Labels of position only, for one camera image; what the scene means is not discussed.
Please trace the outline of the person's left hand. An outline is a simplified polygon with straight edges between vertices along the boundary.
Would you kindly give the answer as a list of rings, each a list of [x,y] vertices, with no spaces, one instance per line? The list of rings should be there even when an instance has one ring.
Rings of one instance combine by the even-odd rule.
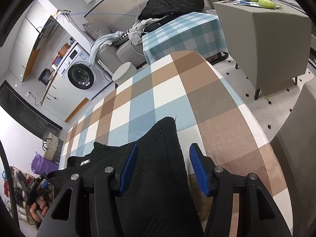
[[[34,202],[31,205],[30,212],[34,220],[40,223],[42,222],[44,216],[47,214],[49,208],[46,206],[46,201],[42,196],[39,196],[38,201],[40,201],[40,203]]]

